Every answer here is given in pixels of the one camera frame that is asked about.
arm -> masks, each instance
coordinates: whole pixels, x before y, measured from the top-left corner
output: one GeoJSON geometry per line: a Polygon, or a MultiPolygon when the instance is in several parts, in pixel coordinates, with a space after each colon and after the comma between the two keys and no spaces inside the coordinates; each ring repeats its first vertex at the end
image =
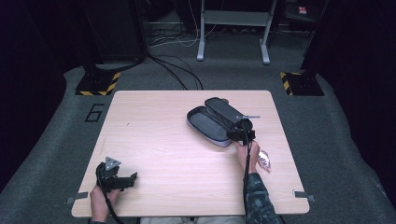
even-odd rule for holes
{"type": "MultiPolygon", "coordinates": [[[[239,163],[242,170],[245,171],[248,155],[248,147],[242,146],[237,142],[233,142],[236,148],[239,163]]],[[[247,223],[263,224],[263,223],[280,223],[274,206],[272,205],[267,188],[262,182],[262,178],[257,173],[256,163],[259,158],[260,146],[253,141],[250,150],[250,164],[248,167],[247,177],[247,223]]]]}
{"type": "Polygon", "coordinates": [[[247,223],[280,223],[267,188],[257,173],[247,179],[247,223]]]}
{"type": "MultiPolygon", "coordinates": [[[[113,189],[107,194],[107,198],[111,201],[111,204],[116,202],[117,196],[119,195],[119,189],[113,189]]],[[[91,197],[91,211],[92,211],[92,222],[91,224],[106,223],[109,211],[106,204],[105,196],[98,186],[95,186],[90,193],[91,197]]]]}

leg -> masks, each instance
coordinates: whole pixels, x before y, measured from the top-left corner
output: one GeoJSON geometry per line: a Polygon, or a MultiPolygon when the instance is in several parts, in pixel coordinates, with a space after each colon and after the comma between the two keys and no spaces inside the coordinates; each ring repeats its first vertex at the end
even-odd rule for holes
{"type": "Polygon", "coordinates": [[[140,224],[193,224],[181,217],[142,217],[140,224]]]}
{"type": "Polygon", "coordinates": [[[199,40],[197,60],[202,61],[205,53],[205,0],[201,0],[201,37],[199,40]]]}
{"type": "Polygon", "coordinates": [[[197,224],[245,224],[245,217],[228,216],[228,217],[199,217],[197,224]]]}
{"type": "Polygon", "coordinates": [[[273,0],[270,12],[268,13],[267,24],[265,25],[264,36],[260,39],[260,47],[262,49],[262,61],[264,64],[270,64],[270,57],[268,55],[268,49],[266,46],[268,34],[270,33],[272,19],[274,17],[274,11],[276,6],[276,0],[273,0]]]}

black eyeglass case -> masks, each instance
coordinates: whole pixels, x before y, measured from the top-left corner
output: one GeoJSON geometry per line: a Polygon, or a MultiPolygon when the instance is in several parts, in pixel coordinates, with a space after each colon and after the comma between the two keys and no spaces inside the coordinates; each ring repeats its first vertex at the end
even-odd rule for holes
{"type": "Polygon", "coordinates": [[[231,143],[228,136],[234,125],[244,115],[230,106],[225,100],[213,97],[205,101],[205,106],[197,106],[187,114],[187,122],[209,141],[219,147],[231,143]]]}

person's left hand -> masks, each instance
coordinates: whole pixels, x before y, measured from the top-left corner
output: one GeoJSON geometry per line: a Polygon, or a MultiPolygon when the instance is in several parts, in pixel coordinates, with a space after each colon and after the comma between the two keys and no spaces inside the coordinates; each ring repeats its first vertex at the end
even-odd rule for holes
{"type": "MultiPolygon", "coordinates": [[[[119,189],[113,189],[107,194],[107,198],[111,201],[112,205],[115,204],[119,193],[119,189]]],[[[105,196],[103,195],[103,192],[101,191],[99,186],[95,186],[93,188],[90,193],[90,197],[92,221],[106,222],[109,211],[106,204],[105,196]]]]}

yellow and black hazard tape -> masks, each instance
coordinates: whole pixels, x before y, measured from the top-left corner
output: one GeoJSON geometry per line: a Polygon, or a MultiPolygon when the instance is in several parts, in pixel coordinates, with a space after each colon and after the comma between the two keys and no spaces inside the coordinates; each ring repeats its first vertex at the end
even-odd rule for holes
{"type": "Polygon", "coordinates": [[[295,76],[299,76],[301,73],[284,73],[281,72],[280,73],[280,77],[282,78],[282,82],[283,82],[283,87],[285,88],[286,94],[287,95],[293,95],[293,92],[291,90],[290,84],[288,82],[287,76],[286,75],[295,75],[295,76]]]}
{"type": "Polygon", "coordinates": [[[119,77],[120,73],[114,75],[106,91],[76,91],[76,95],[109,95],[111,92],[113,92],[114,88],[116,88],[119,77]]]}

